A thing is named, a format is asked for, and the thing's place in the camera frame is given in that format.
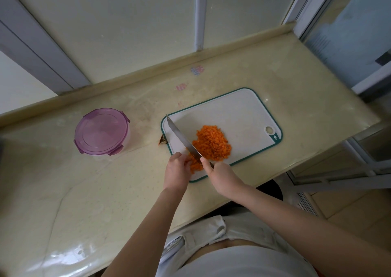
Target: knife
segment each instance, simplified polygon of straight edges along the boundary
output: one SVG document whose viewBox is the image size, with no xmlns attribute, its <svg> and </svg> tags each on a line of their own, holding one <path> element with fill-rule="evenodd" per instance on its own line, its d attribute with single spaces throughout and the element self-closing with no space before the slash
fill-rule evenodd
<svg viewBox="0 0 391 277">
<path fill-rule="evenodd" d="M 191 144 L 189 140 L 183 135 L 183 133 L 178 129 L 178 127 L 174 124 L 174 122 L 170 119 L 168 115 L 166 115 L 167 122 L 169 124 L 170 129 L 174 132 L 174 134 L 178 137 L 178 139 L 182 142 L 182 144 L 187 148 L 187 150 L 190 152 L 190 154 L 198 161 L 201 165 L 201 158 L 202 155 L 199 153 L 199 151 Z"/>
</svg>

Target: left hand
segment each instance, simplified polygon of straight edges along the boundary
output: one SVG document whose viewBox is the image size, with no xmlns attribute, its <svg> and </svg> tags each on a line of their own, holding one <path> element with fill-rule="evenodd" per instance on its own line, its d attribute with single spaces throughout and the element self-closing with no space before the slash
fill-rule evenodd
<svg viewBox="0 0 391 277">
<path fill-rule="evenodd" d="M 182 196 L 190 181 L 191 158 L 180 152 L 173 154 L 164 173 L 163 189 L 179 192 Z"/>
</svg>

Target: person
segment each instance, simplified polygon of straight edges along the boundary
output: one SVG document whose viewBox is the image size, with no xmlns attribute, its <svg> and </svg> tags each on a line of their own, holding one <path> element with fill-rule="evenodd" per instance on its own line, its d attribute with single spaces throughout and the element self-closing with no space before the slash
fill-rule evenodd
<svg viewBox="0 0 391 277">
<path fill-rule="evenodd" d="M 190 180 L 190 159 L 168 161 L 156 203 L 103 277 L 390 276 L 391 254 L 246 185 L 223 162 L 201 159 L 216 191 L 245 208 L 169 233 Z"/>
</svg>

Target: hand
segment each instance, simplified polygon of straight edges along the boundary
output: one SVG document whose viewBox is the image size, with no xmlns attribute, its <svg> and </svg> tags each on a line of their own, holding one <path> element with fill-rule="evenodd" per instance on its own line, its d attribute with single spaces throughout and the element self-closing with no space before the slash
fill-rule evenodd
<svg viewBox="0 0 391 277">
<path fill-rule="evenodd" d="M 231 166 L 217 162 L 213 169 L 206 158 L 201 158 L 201 162 L 216 191 L 224 197 L 233 200 L 235 193 L 245 186 Z"/>
<path fill-rule="evenodd" d="M 190 181 L 191 158 L 180 152 L 173 154 L 164 173 L 163 189 L 179 192 L 181 196 L 185 193 Z"/>
</svg>

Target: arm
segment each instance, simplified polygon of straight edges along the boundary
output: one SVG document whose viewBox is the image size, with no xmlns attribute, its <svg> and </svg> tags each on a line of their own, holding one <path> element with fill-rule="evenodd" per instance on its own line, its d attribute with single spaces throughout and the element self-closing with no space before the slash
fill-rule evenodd
<svg viewBox="0 0 391 277">
<path fill-rule="evenodd" d="M 172 219 L 190 175 L 188 156 L 179 152 L 172 155 L 165 171 L 163 191 L 102 277 L 155 276 Z"/>
<path fill-rule="evenodd" d="M 219 194 L 251 210 L 326 276 L 389 276 L 389 252 L 244 184 L 224 163 L 202 162 Z"/>
</svg>

